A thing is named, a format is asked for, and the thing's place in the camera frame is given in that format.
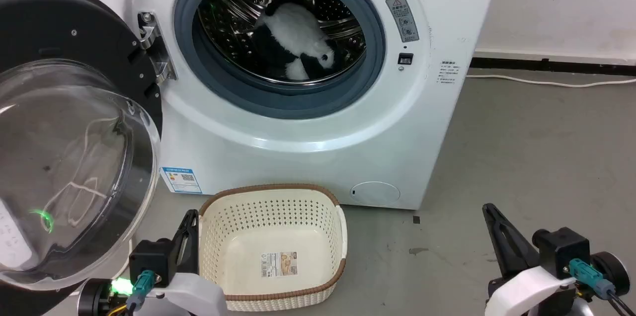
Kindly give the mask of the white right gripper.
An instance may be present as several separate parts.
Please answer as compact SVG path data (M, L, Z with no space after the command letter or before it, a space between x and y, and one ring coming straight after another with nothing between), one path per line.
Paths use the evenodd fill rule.
M482 211L502 278L518 274L494 291L484 316L521 316L560 286L575 283L574 277L558 279L538 266L538 251L493 203L484 204Z

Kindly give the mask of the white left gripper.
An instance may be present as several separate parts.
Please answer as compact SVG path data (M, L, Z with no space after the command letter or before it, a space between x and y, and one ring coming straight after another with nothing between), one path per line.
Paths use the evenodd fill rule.
M170 276L165 288L147 296L147 316L227 316L223 289L199 273L199 213L188 210L172 240Z

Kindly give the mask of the white front-load washing machine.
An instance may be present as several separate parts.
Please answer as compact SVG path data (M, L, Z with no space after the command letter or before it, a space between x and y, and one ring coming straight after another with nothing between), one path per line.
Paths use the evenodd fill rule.
M407 0L419 40L404 43L386 0L372 0L386 53L377 82L355 103L321 118L256 115L197 80L175 39L176 0L100 0L130 27L138 12L159 22L177 80L159 85L161 167L192 169L203 194L257 184L316 184L344 204L350 189L381 181L422 204L491 0Z

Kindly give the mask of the chrome door hinge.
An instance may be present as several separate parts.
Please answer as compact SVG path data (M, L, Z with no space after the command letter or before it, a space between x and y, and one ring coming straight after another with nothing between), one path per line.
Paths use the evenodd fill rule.
M172 58L165 44L159 22L153 12L138 12L140 42L149 56L156 74L156 83L177 80Z

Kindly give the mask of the black round door, clear glass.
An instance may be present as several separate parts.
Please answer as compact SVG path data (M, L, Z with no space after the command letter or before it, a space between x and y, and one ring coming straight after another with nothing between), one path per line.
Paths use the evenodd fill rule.
M84 282L159 178L152 59L100 0L0 0L0 286Z

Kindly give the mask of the cream perforated laundry basket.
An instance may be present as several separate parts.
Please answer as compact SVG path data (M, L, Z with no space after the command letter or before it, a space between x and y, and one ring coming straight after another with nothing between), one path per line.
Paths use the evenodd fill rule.
M200 275L237 312L322 303L347 261L348 230L336 196L313 184L262 184L211 196L199 212ZM296 252L298 274L262 278L261 253Z

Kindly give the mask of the blue energy label sticker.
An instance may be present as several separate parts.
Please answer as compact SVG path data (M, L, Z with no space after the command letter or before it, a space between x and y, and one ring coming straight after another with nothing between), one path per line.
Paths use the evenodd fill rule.
M172 192L182 194L203 194L192 169L183 167L162 167L163 179Z

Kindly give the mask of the paper product label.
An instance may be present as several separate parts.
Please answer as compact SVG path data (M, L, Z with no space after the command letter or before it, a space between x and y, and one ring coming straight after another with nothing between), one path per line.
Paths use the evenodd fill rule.
M289 277L298 274L296 252L261 253L260 272L262 278Z

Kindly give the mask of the round white filter cover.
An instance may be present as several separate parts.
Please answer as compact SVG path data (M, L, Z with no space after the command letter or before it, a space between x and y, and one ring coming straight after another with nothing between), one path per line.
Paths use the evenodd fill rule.
M359 205L388 207L400 199L400 191L394 185L381 181L366 181L350 189L350 198Z

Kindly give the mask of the black baseboard strip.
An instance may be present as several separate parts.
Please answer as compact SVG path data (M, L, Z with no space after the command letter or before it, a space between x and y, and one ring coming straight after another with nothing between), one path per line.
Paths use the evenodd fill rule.
M609 63L556 62L547 58L536 60L472 58L471 69L531 70L556 73L600 74L636 78L636 65Z

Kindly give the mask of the stainless steel perforated drum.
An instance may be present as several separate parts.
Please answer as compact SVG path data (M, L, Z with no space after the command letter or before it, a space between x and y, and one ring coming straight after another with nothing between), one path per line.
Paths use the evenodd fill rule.
M257 19L266 8L285 2L302 5L311 12L341 53L341 62L334 72L320 78L320 82L345 73L363 59L366 53L363 30L341 0L202 0L198 19L205 35L225 60L263 81L292 85L284 67L259 57L252 42Z

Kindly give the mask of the black and white panda plush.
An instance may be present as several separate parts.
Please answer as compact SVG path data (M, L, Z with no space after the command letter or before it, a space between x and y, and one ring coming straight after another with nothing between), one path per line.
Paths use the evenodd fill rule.
M320 28L315 15L293 2L269 5L251 36L255 51L288 80L320 79L341 62L337 43Z

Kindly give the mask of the grey warning sticker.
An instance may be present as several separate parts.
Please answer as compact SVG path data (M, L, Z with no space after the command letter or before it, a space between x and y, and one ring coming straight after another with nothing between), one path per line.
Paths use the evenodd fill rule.
M401 41L404 43L418 41L418 29L407 0L386 0L385 2L395 20Z

